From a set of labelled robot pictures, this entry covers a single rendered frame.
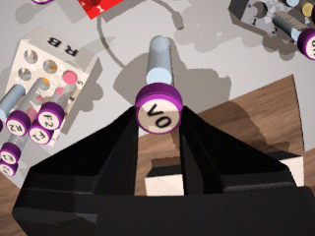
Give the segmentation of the white tube rack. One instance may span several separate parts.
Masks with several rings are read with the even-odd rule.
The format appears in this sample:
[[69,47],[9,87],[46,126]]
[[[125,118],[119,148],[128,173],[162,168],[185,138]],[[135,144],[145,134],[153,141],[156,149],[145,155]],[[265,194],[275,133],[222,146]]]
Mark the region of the white tube rack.
[[[37,106],[35,110],[37,113],[41,105],[49,101],[66,70],[72,70],[78,77],[76,85],[64,109],[65,117],[62,125],[59,129],[54,130],[53,137],[48,145],[53,147],[75,100],[90,75],[97,57],[96,54],[82,46],[41,25],[37,26],[22,38],[5,94],[13,85],[15,85],[15,83],[22,85],[26,89],[26,92],[20,98],[17,105],[14,106],[12,111],[16,110],[17,106],[21,103],[26,93],[38,78],[48,79],[50,87],[45,93],[43,101]],[[56,70],[49,69],[52,66],[57,67]],[[25,76],[24,73],[31,73],[31,77]],[[4,120],[5,123],[6,119]]]

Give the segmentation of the red tube rack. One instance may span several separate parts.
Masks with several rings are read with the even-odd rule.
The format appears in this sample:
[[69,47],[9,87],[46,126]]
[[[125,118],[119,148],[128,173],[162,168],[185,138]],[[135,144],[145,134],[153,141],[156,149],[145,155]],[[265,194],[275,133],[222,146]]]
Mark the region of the red tube rack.
[[[78,0],[87,15],[92,20],[109,8],[123,0]],[[101,2],[100,2],[101,1]]]

